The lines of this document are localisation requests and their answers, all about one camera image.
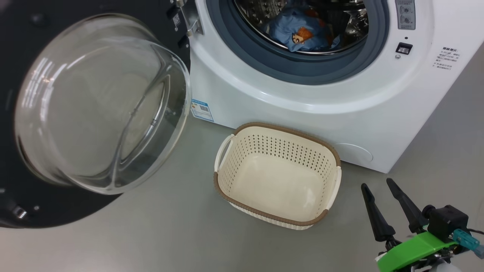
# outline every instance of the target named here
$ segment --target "stainless steel drum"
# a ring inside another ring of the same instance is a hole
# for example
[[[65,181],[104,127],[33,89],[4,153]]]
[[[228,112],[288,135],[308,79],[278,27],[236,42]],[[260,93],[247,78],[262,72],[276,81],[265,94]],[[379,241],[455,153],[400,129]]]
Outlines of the stainless steel drum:
[[[341,35],[342,46],[320,51],[297,51],[307,55],[331,55],[347,50],[364,41],[368,36],[368,16],[363,0],[308,0],[310,7],[318,12],[332,30],[334,37]],[[279,41],[261,30],[261,26],[274,19],[286,5],[286,0],[234,0],[245,22],[262,38],[284,48]]]

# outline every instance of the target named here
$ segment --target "cable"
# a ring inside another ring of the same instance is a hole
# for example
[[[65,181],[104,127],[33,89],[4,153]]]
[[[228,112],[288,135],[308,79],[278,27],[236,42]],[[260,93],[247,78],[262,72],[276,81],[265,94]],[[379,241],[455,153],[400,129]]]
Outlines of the cable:
[[[475,230],[475,229],[472,229],[472,228],[468,228],[468,230],[471,231],[471,232],[475,232],[475,233],[479,233],[479,234],[484,235],[484,231]]]

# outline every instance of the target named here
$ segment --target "white basket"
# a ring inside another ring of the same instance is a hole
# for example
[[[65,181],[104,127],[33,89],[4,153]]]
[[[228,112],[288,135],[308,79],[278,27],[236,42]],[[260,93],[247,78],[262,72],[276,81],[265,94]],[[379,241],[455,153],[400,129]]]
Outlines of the white basket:
[[[341,162],[331,146],[263,123],[239,127],[215,159],[215,188],[225,200],[253,217],[291,229],[307,229],[320,221],[340,181]]]

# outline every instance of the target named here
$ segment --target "white washing machine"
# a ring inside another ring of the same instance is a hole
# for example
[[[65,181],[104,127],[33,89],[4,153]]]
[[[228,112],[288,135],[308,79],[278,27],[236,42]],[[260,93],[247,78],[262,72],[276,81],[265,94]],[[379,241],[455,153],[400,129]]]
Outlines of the white washing machine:
[[[388,172],[483,42],[484,2],[306,1],[334,47],[267,36],[286,0],[0,0],[0,227],[115,201],[190,111],[298,129]]]
[[[484,2],[364,4],[365,40],[313,56],[251,35],[232,0],[197,0],[194,115],[232,128],[261,121],[302,130],[333,144],[343,161],[389,172],[482,44],[473,29]]]

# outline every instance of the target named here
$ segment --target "button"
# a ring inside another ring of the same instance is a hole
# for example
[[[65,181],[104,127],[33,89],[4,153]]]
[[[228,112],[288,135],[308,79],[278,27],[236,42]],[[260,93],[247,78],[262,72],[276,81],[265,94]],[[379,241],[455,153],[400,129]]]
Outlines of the button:
[[[412,11],[410,7],[400,6],[400,13],[409,13],[410,11]]]
[[[409,45],[409,44],[406,44],[406,43],[399,43],[395,52],[408,55],[408,54],[410,54],[412,47],[413,47],[413,45]]]
[[[409,17],[402,15],[402,16],[400,16],[400,23],[402,23],[402,24],[409,24],[409,23],[411,23],[411,20],[410,20]]]

